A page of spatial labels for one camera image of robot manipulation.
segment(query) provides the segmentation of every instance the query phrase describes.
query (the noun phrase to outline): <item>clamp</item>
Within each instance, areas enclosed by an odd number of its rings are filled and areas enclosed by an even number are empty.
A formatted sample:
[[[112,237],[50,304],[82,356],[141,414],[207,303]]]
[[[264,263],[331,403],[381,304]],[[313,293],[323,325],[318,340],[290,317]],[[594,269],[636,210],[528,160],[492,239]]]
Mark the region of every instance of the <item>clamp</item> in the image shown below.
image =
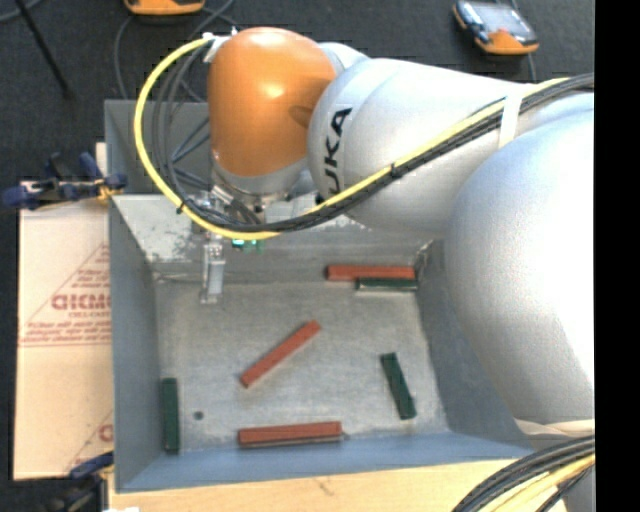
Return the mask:
[[[127,177],[124,174],[104,176],[88,152],[80,155],[79,162],[81,179],[65,180],[63,176],[73,173],[64,164],[60,154],[54,153],[45,165],[43,180],[5,189],[2,192],[2,202],[7,208],[29,210],[89,198],[106,204],[109,197],[124,191],[127,185]]]

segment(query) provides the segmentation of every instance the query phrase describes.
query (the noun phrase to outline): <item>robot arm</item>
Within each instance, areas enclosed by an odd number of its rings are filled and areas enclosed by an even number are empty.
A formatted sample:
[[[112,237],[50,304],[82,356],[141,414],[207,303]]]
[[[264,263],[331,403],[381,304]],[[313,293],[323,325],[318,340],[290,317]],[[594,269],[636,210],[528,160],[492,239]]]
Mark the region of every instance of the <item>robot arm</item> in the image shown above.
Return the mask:
[[[141,142],[151,86],[207,45],[165,59],[136,109],[141,160],[179,211],[241,240],[343,214],[442,239],[460,323],[514,415],[592,417],[593,76],[516,84],[370,59],[282,29],[241,31],[209,69],[208,204],[226,197],[212,211],[168,183]],[[265,222],[307,171],[322,202]]]

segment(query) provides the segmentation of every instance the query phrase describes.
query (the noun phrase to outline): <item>cable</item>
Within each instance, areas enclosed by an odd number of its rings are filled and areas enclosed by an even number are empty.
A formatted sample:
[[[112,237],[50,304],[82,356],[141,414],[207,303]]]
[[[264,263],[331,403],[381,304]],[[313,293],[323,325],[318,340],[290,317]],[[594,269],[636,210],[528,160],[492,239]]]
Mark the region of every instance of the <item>cable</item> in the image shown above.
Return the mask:
[[[33,9],[38,4],[42,3],[42,0],[33,0],[32,2],[26,5],[27,9]],[[0,14],[0,23],[6,23],[8,21],[12,21],[18,17],[20,17],[22,13],[20,9],[14,9],[13,11],[9,11],[5,14]]]
[[[34,2],[32,2],[32,4],[30,4],[30,6],[35,5],[36,3],[41,2],[42,0],[35,0]],[[203,30],[204,28],[206,28],[208,25],[210,25],[211,23],[215,22],[216,19],[221,19],[223,21],[225,21],[226,23],[228,23],[229,25],[232,26],[236,26],[238,27],[238,25],[235,23],[235,21],[231,18],[229,18],[228,16],[225,16],[223,13],[229,9],[229,7],[231,7],[231,5],[233,4],[235,0],[227,0],[227,2],[220,7],[217,10],[213,10],[209,7],[203,7],[203,11],[206,13],[209,13],[209,16],[202,22],[200,23],[197,28],[191,33],[191,35],[187,38],[187,40],[192,40],[195,37],[200,35],[200,31]],[[120,93],[120,97],[122,99],[128,99],[129,98],[129,94],[127,93],[127,87],[124,84],[124,79],[122,78],[122,66],[120,63],[120,46],[122,44],[122,39],[124,36],[124,33],[127,29],[127,27],[129,26],[129,24],[131,23],[131,20],[134,19],[134,16],[129,14],[127,16],[127,19],[124,20],[124,22],[122,23],[122,25],[120,25],[120,28],[118,29],[118,32],[116,34],[115,40],[114,40],[114,44],[113,44],[113,67],[114,67],[114,73],[116,75],[116,82],[118,85],[118,92]],[[188,88],[188,86],[186,86],[191,98],[194,101],[203,101],[203,99],[198,96],[195,92],[193,92],[190,88]]]
[[[573,480],[578,475],[582,474],[583,471],[593,467],[595,462],[596,456],[589,455],[568,464],[567,466],[557,469],[553,473],[550,473],[540,480],[528,485],[514,496],[511,496],[504,503],[493,509],[493,512],[518,512],[519,510],[522,510],[527,503],[530,503],[549,489],[552,489],[567,480]]]
[[[129,95],[127,94],[127,88],[124,85],[124,80],[122,79],[122,70],[120,67],[120,43],[122,41],[122,36],[124,34],[125,29],[131,23],[133,16],[127,16],[127,19],[124,20],[120,28],[118,29],[118,33],[116,34],[116,39],[113,43],[113,67],[116,74],[116,81],[118,82],[118,90],[120,91],[120,96],[122,99],[127,99]]]
[[[587,476],[591,474],[594,466],[590,466],[585,469],[582,473],[575,476],[574,478],[568,479],[562,484],[558,485],[558,490],[552,494],[539,508],[536,512],[550,512],[550,510],[564,498],[576,485],[578,485],[582,480],[584,480]]]
[[[136,148],[145,169],[167,198],[174,203],[181,212],[186,213],[201,227],[227,238],[263,240],[277,236],[284,231],[306,229],[326,222],[338,215],[342,215],[354,206],[357,206],[377,191],[389,185],[395,179],[404,176],[406,173],[442,154],[447,153],[455,147],[489,132],[496,128],[500,123],[504,99],[493,102],[462,122],[457,123],[448,130],[445,130],[439,136],[435,137],[410,155],[386,166],[297,218],[263,224],[260,226],[243,226],[238,227],[236,230],[229,230],[226,226],[218,225],[207,212],[200,211],[198,206],[194,204],[192,200],[181,195],[179,191],[176,192],[172,190],[171,187],[162,180],[161,176],[158,174],[156,169],[153,168],[153,165],[148,158],[142,139],[142,113],[144,110],[144,104],[146,103],[147,97],[155,83],[173,63],[178,61],[184,55],[207,43],[208,41],[206,39],[200,39],[188,43],[165,57],[165,59],[163,59],[163,61],[153,70],[145,82],[136,104],[136,115],[134,116],[134,137],[136,140]],[[534,85],[530,87],[529,91],[524,96],[520,112],[525,112],[542,102],[549,101],[549,99],[565,94],[566,92],[593,86],[593,83],[593,74],[588,74],[573,78],[549,80],[542,84]]]
[[[504,496],[511,489],[549,471],[566,468],[579,460],[585,461],[592,455],[595,455],[595,435],[572,439],[546,450],[535,452],[508,465],[478,484],[458,503],[452,512],[484,511],[484,507]],[[586,467],[581,466],[577,473],[584,469]],[[566,478],[572,478],[577,473],[566,475]]]

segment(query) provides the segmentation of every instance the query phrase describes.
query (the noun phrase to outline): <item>yellow cable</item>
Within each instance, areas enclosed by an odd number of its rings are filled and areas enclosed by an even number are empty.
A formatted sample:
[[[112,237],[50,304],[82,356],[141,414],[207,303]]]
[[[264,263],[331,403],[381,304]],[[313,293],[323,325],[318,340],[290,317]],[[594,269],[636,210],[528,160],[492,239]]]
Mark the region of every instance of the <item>yellow cable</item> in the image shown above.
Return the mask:
[[[242,231],[233,231],[231,229],[226,229],[226,228],[222,228],[219,226],[216,226],[215,224],[212,224],[206,220],[204,220],[203,218],[201,218],[197,213],[195,213],[193,210],[191,210],[187,205],[185,205],[182,201],[182,199],[171,189],[171,187],[169,187],[166,182],[164,181],[164,179],[162,178],[162,176],[160,176],[160,174],[157,172],[157,170],[155,169],[155,167],[153,166],[153,163],[151,162],[151,159],[149,158],[149,155],[147,153],[147,150],[144,146],[144,140],[142,137],[142,114],[144,111],[144,106],[145,103],[147,101],[147,98],[149,96],[149,93],[151,92],[151,89],[153,88],[153,86],[155,85],[155,83],[158,81],[158,78],[160,77],[160,75],[169,67],[171,66],[171,64],[173,64],[174,62],[176,62],[178,59],[180,59],[183,55],[199,48],[200,46],[206,44],[209,40],[208,39],[198,39],[196,41],[192,41],[191,43],[187,43],[183,46],[181,46],[180,48],[178,48],[177,50],[173,51],[172,53],[170,53],[167,57],[165,57],[160,64],[151,72],[151,74],[149,75],[149,77],[147,78],[146,82],[144,83],[144,86],[142,87],[142,90],[140,91],[140,95],[138,96],[138,100],[136,102],[136,107],[135,107],[135,114],[134,114],[134,120],[133,120],[133,133],[134,133],[134,140],[135,140],[135,145],[136,145],[136,149],[138,151],[138,155],[140,156],[140,160],[142,162],[142,165],[144,166],[145,170],[147,171],[147,173],[149,174],[149,176],[151,177],[151,179],[153,180],[153,182],[156,184],[156,186],[160,189],[160,191],[177,207],[180,209],[180,211],[182,211],[185,215],[187,215],[191,220],[193,220],[196,224],[198,224],[199,226],[203,227],[204,229],[211,231],[213,233],[216,233],[218,235],[221,235],[223,237],[226,238],[232,238],[232,239],[239,239],[239,240],[265,240],[268,238],[273,238],[275,236],[280,235],[280,232],[275,232],[275,231],[260,231],[260,232],[254,232],[254,233],[245,233]],[[543,82],[541,84],[532,86],[528,91],[527,94],[524,95],[524,98],[535,94],[543,89],[546,89],[548,87],[551,87],[552,85],[564,81],[566,80],[566,78],[556,78],[553,80],[549,80],[546,82]],[[343,200],[343,199],[347,199],[348,197],[351,197],[352,195],[354,195],[355,193],[359,192],[360,190],[366,188],[367,186],[369,186],[370,184],[372,184],[374,181],[386,176],[387,174],[391,173],[393,171],[394,168],[396,167],[400,167],[403,164],[407,163],[409,160],[421,155],[422,153],[425,153],[426,151],[429,151],[430,149],[434,148],[435,146],[442,144],[444,142],[446,142],[448,139],[450,139],[451,137],[459,134],[460,132],[462,132],[463,130],[465,130],[466,128],[472,126],[474,123],[481,121],[482,119],[495,114],[496,112],[499,112],[503,107],[504,107],[504,103],[505,100],[501,100],[501,101],[497,101],[496,103],[489,105],[488,107],[478,111],[477,113],[467,117],[466,119],[463,119],[462,121],[460,121],[459,123],[451,126],[450,128],[448,128],[447,130],[443,131],[442,133],[440,133],[440,135],[434,137],[433,139],[431,139],[430,141],[428,141],[426,144],[424,144],[423,146],[417,148],[415,151],[413,151],[412,153],[400,158],[399,160],[395,161],[393,164],[388,165],[382,169],[380,169],[379,171],[371,174],[370,176],[364,178],[363,180],[359,181],[358,183],[346,188],[345,190],[343,190],[342,192],[330,197],[329,199],[325,200],[324,202],[322,202],[321,204],[307,210],[306,212],[303,213],[303,215],[307,215],[310,213],[315,213],[323,208],[326,208],[328,206],[332,206],[336,203],[338,203],[339,201]]]
[[[491,508],[489,505],[489,508],[483,508],[482,512],[518,512],[526,510],[525,507],[527,503],[530,503],[544,492],[549,491],[559,484],[578,476],[585,469],[595,464],[595,462],[596,456],[588,455],[587,457],[583,457],[571,464],[567,464],[553,473],[549,473],[547,476],[534,481],[532,484],[514,494],[497,507]]]
[[[133,135],[136,144],[136,150],[138,151],[138,155],[140,156],[140,160],[145,170],[156,184],[156,186],[160,189],[168,199],[171,201],[177,208],[180,209],[182,213],[184,213],[187,217],[189,217],[193,222],[203,227],[204,229],[216,233],[218,235],[224,236],[226,238],[236,238],[242,240],[264,240],[267,238],[272,238],[274,236],[279,235],[280,233],[272,232],[272,231],[261,231],[259,233],[241,233],[236,231],[231,231],[229,229],[218,227],[210,222],[207,222],[203,218],[201,218],[198,214],[192,211],[187,205],[183,204],[182,199],[178,196],[172,189],[169,187],[162,176],[158,173],[156,168],[153,166],[151,159],[149,158],[149,154],[144,146],[144,139],[142,137],[142,114],[144,111],[145,104],[147,102],[147,98],[154,84],[160,78],[160,75],[174,62],[176,62],[180,57],[186,55],[187,53],[199,48],[200,46],[206,44],[208,39],[198,39],[196,41],[192,41],[187,43],[177,50],[174,50],[167,57],[165,57],[160,64],[151,72],[149,77],[144,83],[142,90],[140,91],[140,95],[138,96],[138,101],[136,102],[136,108],[133,116]]]

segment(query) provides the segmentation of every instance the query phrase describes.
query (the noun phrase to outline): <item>black device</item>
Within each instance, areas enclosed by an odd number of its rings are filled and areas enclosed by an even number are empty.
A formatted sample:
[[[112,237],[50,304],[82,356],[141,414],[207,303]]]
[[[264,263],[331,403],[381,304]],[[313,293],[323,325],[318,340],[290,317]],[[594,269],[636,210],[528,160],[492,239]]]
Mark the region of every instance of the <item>black device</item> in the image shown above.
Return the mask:
[[[510,5],[457,0],[453,14],[487,54],[520,56],[538,49],[535,31]]]

